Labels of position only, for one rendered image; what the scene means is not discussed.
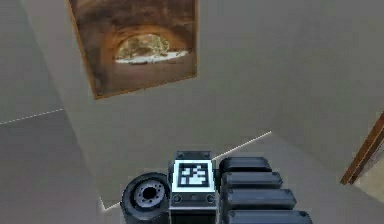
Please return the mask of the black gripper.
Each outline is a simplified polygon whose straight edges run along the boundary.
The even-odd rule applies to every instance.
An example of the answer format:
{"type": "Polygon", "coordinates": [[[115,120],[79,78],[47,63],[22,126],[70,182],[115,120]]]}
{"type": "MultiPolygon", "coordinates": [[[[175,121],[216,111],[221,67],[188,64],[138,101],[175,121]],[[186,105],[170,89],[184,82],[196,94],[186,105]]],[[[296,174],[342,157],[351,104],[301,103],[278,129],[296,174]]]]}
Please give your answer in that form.
{"type": "Polygon", "coordinates": [[[167,176],[150,172],[134,178],[120,201],[125,224],[169,224],[167,176]]]}

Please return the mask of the brown framed cave picture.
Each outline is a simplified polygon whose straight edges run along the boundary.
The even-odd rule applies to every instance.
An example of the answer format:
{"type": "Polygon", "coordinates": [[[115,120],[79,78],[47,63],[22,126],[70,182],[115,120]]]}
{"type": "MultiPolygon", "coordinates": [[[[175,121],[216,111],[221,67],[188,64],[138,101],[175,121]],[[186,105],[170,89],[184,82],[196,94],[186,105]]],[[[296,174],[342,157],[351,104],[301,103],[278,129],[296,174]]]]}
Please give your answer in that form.
{"type": "Polygon", "coordinates": [[[64,0],[96,100],[197,76],[199,0],[64,0]]]}

